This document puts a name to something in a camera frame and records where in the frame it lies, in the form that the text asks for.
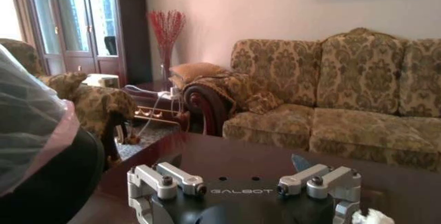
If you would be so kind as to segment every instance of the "side table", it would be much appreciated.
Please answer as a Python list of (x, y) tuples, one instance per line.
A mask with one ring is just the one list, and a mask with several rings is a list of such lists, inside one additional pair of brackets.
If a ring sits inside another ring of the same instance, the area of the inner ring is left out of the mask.
[(183, 107), (179, 112), (179, 103), (175, 101), (171, 108), (171, 100), (161, 98), (157, 108), (153, 112), (153, 107), (158, 100), (158, 92), (170, 91), (170, 85), (165, 85), (162, 81), (151, 83), (142, 83), (135, 85), (138, 88), (153, 91), (155, 93), (139, 92), (123, 87), (122, 90), (130, 94), (134, 101), (136, 102), (138, 109), (135, 111), (135, 118), (143, 120), (154, 120), (181, 126), (182, 131), (190, 129), (190, 112)]

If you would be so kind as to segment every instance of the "rug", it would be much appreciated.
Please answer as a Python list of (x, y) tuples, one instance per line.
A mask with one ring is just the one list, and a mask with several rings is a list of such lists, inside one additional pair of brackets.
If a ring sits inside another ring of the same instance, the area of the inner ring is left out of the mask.
[[(138, 134), (144, 124), (134, 127), (134, 133)], [(154, 144), (158, 140), (161, 140), (165, 136), (170, 135), (174, 132), (179, 131), (178, 125), (170, 125), (163, 122), (153, 121), (140, 134), (140, 142), (136, 145), (122, 145), (116, 142), (116, 148), (122, 160), (124, 161), (130, 157), (132, 157), (140, 150), (147, 148), (151, 144)]]

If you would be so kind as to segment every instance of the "plastic bag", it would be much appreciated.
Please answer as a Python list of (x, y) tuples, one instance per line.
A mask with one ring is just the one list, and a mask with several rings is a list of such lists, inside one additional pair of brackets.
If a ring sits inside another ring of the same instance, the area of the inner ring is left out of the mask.
[(0, 45), (0, 196), (71, 145), (79, 129), (60, 100)]

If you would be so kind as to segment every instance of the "wall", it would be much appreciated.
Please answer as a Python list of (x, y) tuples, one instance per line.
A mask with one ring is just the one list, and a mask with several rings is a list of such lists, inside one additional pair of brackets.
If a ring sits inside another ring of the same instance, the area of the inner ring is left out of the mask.
[(14, 0), (0, 0), (0, 6), (3, 13), (0, 15), (0, 38), (22, 40), (22, 31)]
[[(187, 26), (173, 65), (207, 61), (230, 65), (245, 38), (317, 40), (368, 27), (406, 38), (441, 37), (441, 0), (147, 0), (149, 10), (177, 9)], [(153, 68), (159, 68), (151, 32)]]

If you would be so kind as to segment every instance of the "vase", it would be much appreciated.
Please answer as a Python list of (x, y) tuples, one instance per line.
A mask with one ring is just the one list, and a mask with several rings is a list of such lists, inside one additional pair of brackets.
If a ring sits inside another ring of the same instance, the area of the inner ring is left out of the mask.
[(170, 90), (171, 82), (169, 80), (170, 78), (170, 62), (171, 62), (171, 52), (173, 52), (173, 47), (171, 48), (163, 48), (159, 49), (159, 55), (161, 55), (161, 72), (162, 72), (162, 82), (165, 86), (165, 90)]

